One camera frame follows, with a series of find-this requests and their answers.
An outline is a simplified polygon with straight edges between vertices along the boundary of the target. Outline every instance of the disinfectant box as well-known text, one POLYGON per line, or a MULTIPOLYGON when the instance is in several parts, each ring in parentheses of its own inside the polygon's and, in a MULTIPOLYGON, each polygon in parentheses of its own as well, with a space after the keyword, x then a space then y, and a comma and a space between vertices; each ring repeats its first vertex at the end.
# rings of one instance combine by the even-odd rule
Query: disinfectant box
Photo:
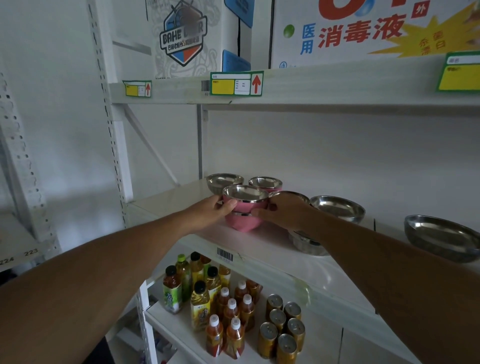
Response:
POLYGON ((254 0, 147 0, 156 78, 249 71, 254 0))
POLYGON ((480 49, 473 0, 276 0, 271 68, 480 49))

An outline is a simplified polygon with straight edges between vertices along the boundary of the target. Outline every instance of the iced tea bottle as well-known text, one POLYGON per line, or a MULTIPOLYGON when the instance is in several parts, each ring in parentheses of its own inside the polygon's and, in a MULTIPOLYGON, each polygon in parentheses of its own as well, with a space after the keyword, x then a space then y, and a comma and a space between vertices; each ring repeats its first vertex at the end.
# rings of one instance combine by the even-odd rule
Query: iced tea bottle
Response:
POLYGON ((207 352, 217 357, 223 350, 223 325, 217 315, 210 316, 210 324, 207 326, 207 352))
POLYGON ((230 299, 230 292, 228 287, 222 287, 220 290, 220 295, 216 302, 217 315, 220 318, 220 321, 223 321, 223 312, 225 311, 226 306, 228 305, 228 300, 230 299))
POLYGON ((210 314, 213 315, 217 313, 218 295, 222 289, 217 267, 209 267, 205 282, 207 284, 208 294, 210 295, 210 314))
POLYGON ((190 254, 190 272, 192 273, 192 286, 199 280, 204 280, 204 264, 200 260, 200 253, 190 254))
POLYGON ((177 268, 177 274, 181 277, 182 300, 187 302, 192 296, 192 275, 190 274, 190 264, 185 259, 185 254, 179 254, 175 267, 177 268))
POLYGON ((200 261, 204 265, 204 277, 206 277, 208 273, 208 269, 210 268, 210 265, 212 263, 212 260, 210 258, 207 258, 205 255, 200 254, 200 261))
POLYGON ((240 319, 235 317, 232 319, 230 326, 227 328, 225 345, 225 353, 233 359, 239 359, 245 349, 245 329, 240 323, 240 319))
POLYGON ((240 280, 238 287, 235 288, 235 300, 237 300, 237 306, 243 301, 243 296, 248 293, 247 284, 244 280, 240 280))
POLYGON ((168 266, 165 269, 165 278, 163 278, 163 297, 167 311, 173 314, 180 311, 183 304, 181 292, 181 277, 177 274, 175 266, 168 266))
POLYGON ((245 332, 255 326, 255 304, 248 293, 243 296, 243 302, 240 305, 240 322, 245 327, 245 332))
POLYGON ((253 303, 257 304, 258 301, 260 300, 260 292, 262 292, 263 287, 251 279, 247 279, 246 283, 247 283, 248 293, 250 296, 252 296, 253 303))
POLYGON ((223 327, 229 327, 234 317, 240 319, 240 311, 237 307, 237 301, 235 301, 233 298, 230 298, 225 310, 223 311, 223 327))
POLYGON ((230 288, 231 273, 232 271, 229 268, 220 264, 220 267, 218 268, 218 274, 220 276, 220 281, 222 282, 222 287, 230 288))
POLYGON ((199 280, 193 286, 190 308, 192 310, 193 329, 205 328, 210 318, 210 296, 208 295, 207 285, 202 280, 199 280))

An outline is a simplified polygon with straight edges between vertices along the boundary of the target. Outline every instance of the barcode sticker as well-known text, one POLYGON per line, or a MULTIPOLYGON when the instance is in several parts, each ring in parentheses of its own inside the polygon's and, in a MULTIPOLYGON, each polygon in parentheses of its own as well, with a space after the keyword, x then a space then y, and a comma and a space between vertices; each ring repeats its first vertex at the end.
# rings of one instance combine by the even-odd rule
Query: barcode sticker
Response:
POLYGON ((227 252, 226 250, 223 250, 221 248, 216 249, 216 255, 218 258, 221 260, 227 262, 227 263, 233 263, 233 254, 230 252, 227 252))
POLYGON ((202 81, 202 92, 210 92, 210 80, 202 81))

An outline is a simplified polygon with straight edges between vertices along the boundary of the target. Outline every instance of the plastic bottle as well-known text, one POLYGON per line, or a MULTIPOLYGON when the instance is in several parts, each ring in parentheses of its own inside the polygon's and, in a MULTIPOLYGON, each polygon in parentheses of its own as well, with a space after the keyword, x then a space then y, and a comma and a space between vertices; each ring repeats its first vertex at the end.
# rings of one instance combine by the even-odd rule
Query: plastic bottle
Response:
POLYGON ((212 260, 210 258, 206 257, 205 255, 200 254, 200 261, 204 265, 204 277, 206 277, 207 274, 208 274, 208 269, 211 266, 212 260))
POLYGON ((220 267, 218 268, 218 274, 220 276, 220 281, 222 282, 222 287, 230 288, 231 273, 232 271, 229 268, 220 264, 220 267))
POLYGON ((228 291, 228 287, 222 287, 216 303, 216 310, 217 310, 216 314, 220 318, 220 321, 223 321, 223 313, 225 311, 226 306, 228 305, 229 299, 230 299, 230 292, 228 291))
POLYGON ((190 307, 192 310, 193 329, 200 330, 205 328, 210 318, 210 296, 208 295, 207 285, 202 280, 199 280, 193 286, 190 307))
POLYGON ((207 284, 208 294, 210 295, 210 314, 213 315, 217 313, 218 296, 220 294, 220 290, 222 289, 217 267, 210 267, 208 269, 207 279, 205 282, 207 284))
POLYGON ((240 305, 240 322, 245 327, 245 332, 255 326, 255 304, 248 293, 243 296, 243 302, 240 305))
POLYGON ((190 274, 190 264, 185 259, 185 254, 179 254, 175 267, 177 268, 177 274, 181 277, 182 300, 187 302, 192 296, 192 275, 190 274))
POLYGON ((237 300, 237 306, 243 301, 243 296, 248 293, 247 284, 244 280, 239 280, 238 287, 235 288, 235 299, 237 300))
POLYGON ((183 304, 181 292, 181 277, 177 274, 175 266, 168 266, 165 269, 165 278, 163 279, 163 296, 167 311, 173 314, 180 311, 183 304))
POLYGON ((204 280, 204 264, 200 260, 200 253, 190 254, 190 272, 192 273, 192 285, 199 280, 204 280))
POLYGON ((246 283, 247 283, 248 293, 250 296, 252 296, 253 303, 257 304, 258 301, 260 300, 260 293, 262 292, 263 287, 251 279, 247 279, 246 283))
POLYGON ((238 317, 240 319, 240 311, 237 307, 237 301, 235 301, 233 298, 230 298, 225 310, 223 311, 223 327, 229 327, 234 317, 238 317))
POLYGON ((210 316, 210 324, 207 326, 207 352, 217 357, 223 349, 223 325, 217 315, 210 316))
POLYGON ((245 329, 240 323, 240 319, 235 317, 232 319, 227 329, 227 343, 225 352, 233 359, 239 359, 245 349, 245 329))

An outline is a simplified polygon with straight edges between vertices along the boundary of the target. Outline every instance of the red arrow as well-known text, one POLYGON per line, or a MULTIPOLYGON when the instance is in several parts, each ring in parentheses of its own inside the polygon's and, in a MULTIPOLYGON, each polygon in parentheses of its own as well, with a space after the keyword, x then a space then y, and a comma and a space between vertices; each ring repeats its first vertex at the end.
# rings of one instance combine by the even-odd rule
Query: red arrow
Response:
POLYGON ((258 86, 260 86, 262 83, 260 82, 260 78, 258 75, 255 76, 253 79, 252 85, 255 86, 255 93, 258 93, 258 86))

